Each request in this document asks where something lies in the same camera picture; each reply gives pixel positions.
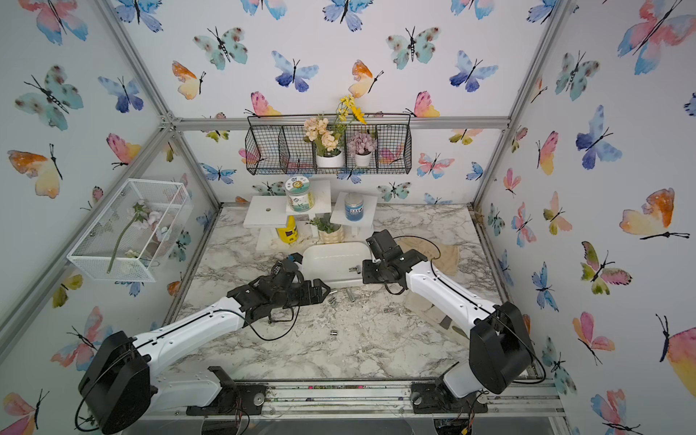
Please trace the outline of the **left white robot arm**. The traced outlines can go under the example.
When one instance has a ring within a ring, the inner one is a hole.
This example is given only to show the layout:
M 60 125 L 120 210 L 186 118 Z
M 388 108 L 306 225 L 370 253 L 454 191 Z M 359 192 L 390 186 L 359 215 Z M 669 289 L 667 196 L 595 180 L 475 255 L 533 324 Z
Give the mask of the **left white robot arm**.
M 109 335 L 78 385 L 78 409 L 89 414 L 75 415 L 77 431 L 116 434 L 127 429 L 163 399 L 155 379 L 177 360 L 221 335 L 252 328 L 277 309 L 298 314 L 303 306 L 320 305 L 330 292 L 324 281 L 305 279 L 299 263 L 286 258 L 268 275 L 182 320 L 135 336 L 123 331 Z

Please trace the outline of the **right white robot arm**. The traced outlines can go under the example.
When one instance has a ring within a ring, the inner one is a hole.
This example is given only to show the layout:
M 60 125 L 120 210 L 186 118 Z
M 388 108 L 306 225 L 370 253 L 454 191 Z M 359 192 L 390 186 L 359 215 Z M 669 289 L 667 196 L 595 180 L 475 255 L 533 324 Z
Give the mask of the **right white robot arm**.
M 387 230 L 373 233 L 366 243 L 373 258 L 362 263 L 362 282 L 398 285 L 465 329 L 469 360 L 442 375 L 451 395 L 503 393 L 534 362 L 527 326 L 514 304 L 495 304 L 473 294 L 440 272 L 426 255 L 415 249 L 404 252 Z

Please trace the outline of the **white plastic storage box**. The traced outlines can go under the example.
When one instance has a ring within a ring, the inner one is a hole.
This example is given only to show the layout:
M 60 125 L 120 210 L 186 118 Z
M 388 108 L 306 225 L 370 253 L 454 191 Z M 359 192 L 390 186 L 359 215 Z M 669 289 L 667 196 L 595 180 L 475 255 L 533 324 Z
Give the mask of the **white plastic storage box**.
M 305 279 L 320 279 L 331 288 L 362 286 L 366 259 L 372 259 L 372 253 L 364 243 L 315 245 L 304 252 L 301 270 Z M 349 272 L 352 266 L 360 266 L 361 273 Z

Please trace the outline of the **beige work glove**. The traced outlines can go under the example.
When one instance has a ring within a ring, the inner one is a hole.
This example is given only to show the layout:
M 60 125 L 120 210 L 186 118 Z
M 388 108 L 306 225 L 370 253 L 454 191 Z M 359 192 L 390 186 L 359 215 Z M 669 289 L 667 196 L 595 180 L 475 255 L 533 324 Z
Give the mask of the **beige work glove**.
M 454 277 L 458 272 L 460 250 L 457 246 L 431 242 L 423 237 L 398 237 L 397 243 L 404 252 L 414 249 L 422 253 L 448 277 Z

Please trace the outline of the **small potted green plant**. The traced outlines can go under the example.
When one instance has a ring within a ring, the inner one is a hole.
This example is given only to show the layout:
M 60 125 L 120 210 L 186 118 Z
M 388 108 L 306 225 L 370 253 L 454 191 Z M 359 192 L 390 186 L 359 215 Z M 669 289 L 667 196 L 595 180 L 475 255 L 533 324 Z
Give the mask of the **small potted green plant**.
M 344 229 L 340 224 L 331 221 L 328 214 L 313 217 L 310 224 L 318 231 L 322 244 L 339 244 L 344 242 Z

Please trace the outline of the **blue can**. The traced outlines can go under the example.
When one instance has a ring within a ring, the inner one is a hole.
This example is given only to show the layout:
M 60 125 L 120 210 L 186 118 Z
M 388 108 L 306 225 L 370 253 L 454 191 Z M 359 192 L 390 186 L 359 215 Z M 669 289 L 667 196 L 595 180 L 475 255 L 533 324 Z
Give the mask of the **blue can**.
M 347 220 L 357 222 L 364 217 L 364 196 L 350 192 L 344 197 L 344 212 Z

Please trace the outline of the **white tiered display stand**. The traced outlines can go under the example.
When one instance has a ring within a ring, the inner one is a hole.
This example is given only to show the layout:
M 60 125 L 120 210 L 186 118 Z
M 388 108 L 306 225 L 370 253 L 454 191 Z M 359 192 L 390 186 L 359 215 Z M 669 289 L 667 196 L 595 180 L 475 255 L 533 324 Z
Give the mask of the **white tiered display stand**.
M 373 234 L 373 221 L 377 210 L 378 198 L 364 195 L 364 215 L 358 221 L 351 221 L 345 215 L 345 198 L 347 193 L 341 191 L 336 198 L 332 197 L 329 181 L 313 181 L 311 192 L 315 205 L 305 212 L 295 211 L 289 200 L 279 196 L 255 196 L 248 206 L 243 227 L 257 230 L 258 252 L 290 252 L 297 248 L 304 250 L 311 245 L 320 244 L 322 237 L 317 227 L 310 221 L 324 216 L 330 222 L 343 229 L 343 241 L 363 242 Z M 289 222 L 295 221 L 297 240 L 288 244 L 281 240 L 279 230 L 286 228 Z

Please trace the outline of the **green lidded white jar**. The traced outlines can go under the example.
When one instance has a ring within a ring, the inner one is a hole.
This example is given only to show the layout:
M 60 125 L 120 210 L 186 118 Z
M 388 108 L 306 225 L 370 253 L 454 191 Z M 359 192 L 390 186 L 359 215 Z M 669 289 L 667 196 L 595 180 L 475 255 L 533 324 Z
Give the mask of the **green lidded white jar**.
M 285 183 L 286 197 L 293 212 L 302 213 L 315 205 L 310 180 L 303 175 L 290 177 Z

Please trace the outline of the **purple flowers in white pot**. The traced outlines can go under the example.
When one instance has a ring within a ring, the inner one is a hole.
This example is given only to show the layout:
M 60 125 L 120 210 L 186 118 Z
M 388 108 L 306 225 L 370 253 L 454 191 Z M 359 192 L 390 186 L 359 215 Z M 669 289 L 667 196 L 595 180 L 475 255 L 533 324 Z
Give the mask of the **purple flowers in white pot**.
M 348 150 L 356 167 L 368 168 L 371 165 L 377 144 L 377 139 L 370 132 L 357 132 L 349 139 Z

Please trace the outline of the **peach flowers in white pot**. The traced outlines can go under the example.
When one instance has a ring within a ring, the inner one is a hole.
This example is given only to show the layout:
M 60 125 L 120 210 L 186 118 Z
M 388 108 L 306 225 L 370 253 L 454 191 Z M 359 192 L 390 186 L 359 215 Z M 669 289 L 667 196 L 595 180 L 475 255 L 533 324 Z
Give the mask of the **peach flowers in white pot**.
M 304 141 L 315 150 L 315 165 L 319 170 L 333 170 L 345 165 L 343 131 L 324 116 L 312 117 L 303 124 Z

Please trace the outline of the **artificial pink flower stem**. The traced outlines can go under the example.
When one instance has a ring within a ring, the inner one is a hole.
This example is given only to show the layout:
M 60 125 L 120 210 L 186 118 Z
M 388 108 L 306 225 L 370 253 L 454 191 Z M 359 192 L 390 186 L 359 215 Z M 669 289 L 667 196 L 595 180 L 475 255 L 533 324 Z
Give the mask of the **artificial pink flower stem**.
M 148 254 L 148 246 L 155 239 L 154 231 L 163 218 L 162 212 L 145 199 L 136 200 L 127 211 L 129 220 L 115 241 L 106 269 L 108 275 L 126 268 L 125 274 L 132 276 L 134 272 L 131 269 L 138 271 L 142 258 L 152 256 Z

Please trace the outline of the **yellow artificial flower sprig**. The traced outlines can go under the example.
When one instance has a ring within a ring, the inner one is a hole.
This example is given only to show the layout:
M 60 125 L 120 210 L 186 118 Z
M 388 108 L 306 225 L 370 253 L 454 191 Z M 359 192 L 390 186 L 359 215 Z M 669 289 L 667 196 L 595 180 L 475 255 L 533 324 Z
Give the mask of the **yellow artificial flower sprig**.
M 358 121 L 359 123 L 366 124 L 365 114 L 356 104 L 355 97 L 352 95 L 344 96 L 340 99 L 335 114 L 340 123 Z

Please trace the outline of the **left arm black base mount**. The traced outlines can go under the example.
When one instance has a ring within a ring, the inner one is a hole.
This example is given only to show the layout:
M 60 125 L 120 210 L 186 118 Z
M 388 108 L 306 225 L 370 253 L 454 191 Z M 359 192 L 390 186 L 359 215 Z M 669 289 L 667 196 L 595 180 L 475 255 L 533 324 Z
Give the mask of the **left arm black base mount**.
M 219 382 L 220 391 L 206 406 L 188 406 L 187 416 L 258 416 L 268 395 L 266 384 L 249 384 L 234 381 L 220 366 L 210 366 L 208 371 Z

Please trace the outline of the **aluminium front rail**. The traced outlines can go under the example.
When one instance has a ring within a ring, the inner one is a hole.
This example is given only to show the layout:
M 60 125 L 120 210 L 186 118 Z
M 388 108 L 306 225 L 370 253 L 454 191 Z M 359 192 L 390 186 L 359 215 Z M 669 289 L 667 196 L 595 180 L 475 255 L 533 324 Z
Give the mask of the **aluminium front rail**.
M 324 382 L 248 382 L 266 384 L 268 395 L 261 415 L 252 418 L 272 420 L 360 419 L 360 418 L 560 418 L 565 410 L 550 382 L 534 385 L 513 384 L 503 393 L 482 393 L 480 402 L 487 413 L 416 414 L 411 406 L 411 383 L 424 380 L 358 380 Z M 206 406 L 220 391 L 210 376 L 177 380 L 170 376 L 157 380 L 164 397 L 154 402 L 144 415 L 147 420 L 201 417 L 221 419 L 233 416 L 187 416 L 189 406 Z

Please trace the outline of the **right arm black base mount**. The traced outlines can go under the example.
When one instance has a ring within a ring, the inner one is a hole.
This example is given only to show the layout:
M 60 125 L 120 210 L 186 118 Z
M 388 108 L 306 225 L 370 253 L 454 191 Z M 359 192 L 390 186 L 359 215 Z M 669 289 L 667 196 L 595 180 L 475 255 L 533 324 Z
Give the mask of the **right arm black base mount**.
M 487 413 L 489 407 L 481 403 L 482 393 L 475 390 L 463 398 L 456 397 L 442 378 L 411 383 L 411 406 L 416 414 Z

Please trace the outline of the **white mesh wall box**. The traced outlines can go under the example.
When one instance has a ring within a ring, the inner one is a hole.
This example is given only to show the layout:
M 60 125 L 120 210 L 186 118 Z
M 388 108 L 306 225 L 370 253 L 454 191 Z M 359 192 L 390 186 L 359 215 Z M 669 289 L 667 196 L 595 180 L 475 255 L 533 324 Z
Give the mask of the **white mesh wall box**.
M 193 203 L 177 181 L 128 179 L 67 254 L 93 280 L 153 283 L 187 259 Z

